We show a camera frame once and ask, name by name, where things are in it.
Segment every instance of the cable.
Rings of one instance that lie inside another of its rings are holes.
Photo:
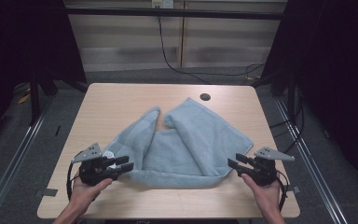
[[[302,132],[304,130],[304,126],[305,126],[304,108],[303,108],[303,96],[299,94],[299,91],[298,91],[297,110],[301,111],[301,129],[298,132],[298,135],[296,136],[295,141],[283,152],[285,154],[287,154],[287,152],[298,142],[298,139],[301,137],[301,134],[302,134]]]
[[[300,110],[302,109],[302,101],[303,101],[302,96],[301,96],[301,102],[300,102],[300,96],[299,96],[299,94],[298,94],[298,103],[297,103],[297,110],[296,110],[296,113],[295,113],[295,119],[297,118],[298,114],[300,113]],[[282,121],[282,122],[269,125],[269,127],[270,127],[270,129],[271,129],[271,128],[276,128],[276,127],[281,126],[281,125],[283,125],[283,124],[285,124],[285,123],[287,123],[287,122],[289,122],[289,121],[290,121],[290,120],[286,119],[286,120],[284,120],[284,121]]]
[[[287,133],[287,132],[289,132],[289,129],[286,129],[284,132],[278,133],[277,135],[274,135],[274,136],[272,136],[272,137],[273,137],[273,138],[277,138],[277,137],[279,137],[279,136],[284,135],[284,134]]]
[[[279,177],[277,177],[277,180],[278,180],[278,182],[279,182],[279,184],[280,184],[280,186],[281,186],[281,190],[282,190],[282,196],[281,196],[281,200],[280,200],[280,202],[279,202],[279,210],[280,211],[282,211],[282,209],[283,209],[283,204],[284,204],[284,202],[286,201],[286,198],[287,198],[287,190],[289,190],[289,181],[287,180],[287,177],[286,177],[286,175],[284,175],[281,171],[278,171],[277,170],[277,172],[279,173],[279,174],[281,174],[283,177],[284,177],[284,179],[286,180],[286,187],[284,186],[284,184],[283,184],[283,182],[280,180],[280,178]]]
[[[69,164],[69,168],[68,168],[68,174],[66,176],[66,194],[68,194],[68,200],[71,200],[71,196],[72,196],[72,181],[75,178],[78,178],[78,175],[75,176],[74,178],[71,179],[71,173],[72,173],[72,167],[74,166],[73,163]]]
[[[224,76],[224,77],[237,77],[237,76],[244,76],[244,75],[248,75],[250,73],[252,73],[255,69],[257,69],[258,67],[264,65],[264,63],[261,63],[261,64],[250,64],[248,66],[246,66],[246,71],[243,72],[243,73],[238,73],[238,74],[221,74],[221,73],[203,73],[203,72],[193,72],[193,73],[190,73],[190,72],[184,72],[184,71],[180,71],[180,70],[177,70],[175,68],[173,68],[170,63],[168,62],[167,60],[167,56],[165,54],[165,48],[164,48],[164,41],[163,41],[163,38],[162,38],[162,28],[161,28],[161,17],[158,17],[158,29],[159,29],[159,37],[160,37],[160,41],[161,41],[161,48],[162,48],[162,54],[164,56],[164,60],[165,60],[165,63],[175,72],[177,73],[181,73],[181,74],[185,74],[185,75],[190,75],[204,83],[207,83],[209,85],[212,85],[212,83],[208,82],[208,81],[205,81],[203,80],[202,78],[200,77],[197,77],[196,75],[212,75],[212,76]],[[256,66],[256,68],[248,71],[249,67],[250,66]],[[242,82],[241,85],[243,85],[243,83],[245,83],[248,79],[248,76],[246,77],[245,81]]]

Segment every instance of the table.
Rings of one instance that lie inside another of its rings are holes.
[[[211,100],[202,101],[200,95],[203,93],[210,94]],[[161,109],[157,129],[164,129],[163,115],[187,97],[207,106],[249,136],[254,146],[248,156],[253,157],[253,153],[264,146],[276,148],[252,87],[95,83],[89,86],[49,181],[48,189],[57,189],[57,195],[43,197],[37,214],[42,218],[55,218],[67,205],[66,175],[71,159],[79,151],[94,142],[104,148],[117,134],[155,105]],[[72,176],[78,165],[74,165]],[[276,166],[285,174],[281,161],[277,161]],[[288,192],[282,215],[299,215],[293,192]],[[101,193],[83,217],[250,218],[261,217],[261,214],[253,193],[233,171],[210,189],[151,189],[130,181],[116,181]]]

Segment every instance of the human hand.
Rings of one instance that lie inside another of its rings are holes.
[[[241,177],[252,190],[257,207],[267,222],[269,224],[285,223],[279,210],[280,184],[278,181],[275,180],[270,185],[258,186],[247,174],[242,174]]]
[[[76,177],[74,179],[71,200],[53,223],[73,223],[76,221],[87,212],[90,204],[100,195],[101,191],[111,185],[112,182],[113,179],[107,178],[96,186],[89,186],[83,183],[80,177]]]

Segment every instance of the power outlet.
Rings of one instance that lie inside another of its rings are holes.
[[[173,0],[162,0],[163,8],[173,8]]]
[[[162,0],[152,0],[152,8],[162,8]]]

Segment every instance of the towel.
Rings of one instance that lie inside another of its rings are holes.
[[[201,189],[219,183],[230,171],[227,158],[245,154],[253,142],[212,110],[187,98],[169,111],[156,132],[159,107],[146,111],[103,150],[129,156],[131,180],[148,187]]]

